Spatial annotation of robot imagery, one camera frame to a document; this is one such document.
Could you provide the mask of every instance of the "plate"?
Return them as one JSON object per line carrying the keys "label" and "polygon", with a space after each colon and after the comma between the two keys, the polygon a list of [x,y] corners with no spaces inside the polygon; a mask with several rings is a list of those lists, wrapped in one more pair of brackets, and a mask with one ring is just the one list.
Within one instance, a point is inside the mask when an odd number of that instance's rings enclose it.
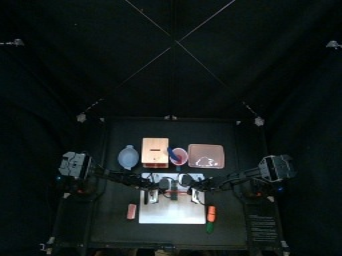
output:
{"label": "plate", "polygon": [[189,144],[188,166],[193,168],[221,169],[224,167],[223,146],[211,144]]}

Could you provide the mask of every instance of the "box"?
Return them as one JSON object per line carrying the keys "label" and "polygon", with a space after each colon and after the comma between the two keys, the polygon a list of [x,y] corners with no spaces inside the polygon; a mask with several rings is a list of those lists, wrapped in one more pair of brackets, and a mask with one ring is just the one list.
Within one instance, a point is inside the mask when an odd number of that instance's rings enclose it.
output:
{"label": "box", "polygon": [[142,138],[141,163],[144,168],[168,168],[168,138]]}

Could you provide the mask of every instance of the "orange object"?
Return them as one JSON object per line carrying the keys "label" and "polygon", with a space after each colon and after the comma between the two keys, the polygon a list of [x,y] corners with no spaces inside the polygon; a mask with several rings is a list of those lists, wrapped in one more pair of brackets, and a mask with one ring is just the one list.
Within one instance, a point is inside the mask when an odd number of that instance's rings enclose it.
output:
{"label": "orange object", "polygon": [[215,206],[209,206],[208,207],[208,214],[207,214],[207,221],[208,222],[213,222],[216,218],[216,207]]}

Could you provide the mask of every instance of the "black curtain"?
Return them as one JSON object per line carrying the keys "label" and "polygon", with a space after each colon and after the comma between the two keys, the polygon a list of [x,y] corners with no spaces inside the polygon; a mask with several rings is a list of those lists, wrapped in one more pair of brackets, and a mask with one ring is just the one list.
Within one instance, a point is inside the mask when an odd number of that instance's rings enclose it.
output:
{"label": "black curtain", "polygon": [[[228,3],[132,2],[175,39]],[[122,1],[4,3],[0,42],[26,45],[0,46],[0,253],[34,255],[46,241],[53,176],[82,125],[76,115],[109,92],[89,115],[239,119],[252,117],[245,101],[265,119],[269,153],[293,157],[297,176],[280,199],[289,248],[342,254],[342,49],[324,47],[342,41],[339,1],[236,1],[183,42],[224,86],[180,47],[118,86],[172,39]]]}

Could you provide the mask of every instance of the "red object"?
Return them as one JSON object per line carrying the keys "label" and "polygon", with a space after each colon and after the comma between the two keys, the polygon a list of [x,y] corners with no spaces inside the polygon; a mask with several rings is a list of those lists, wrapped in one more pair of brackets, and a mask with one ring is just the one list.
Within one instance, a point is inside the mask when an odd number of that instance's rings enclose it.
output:
{"label": "red object", "polygon": [[134,219],[136,204],[128,204],[126,219]]}
{"label": "red object", "polygon": [[207,221],[208,222],[213,222],[216,218],[216,207],[215,206],[209,206],[208,207],[208,214],[207,214]]}

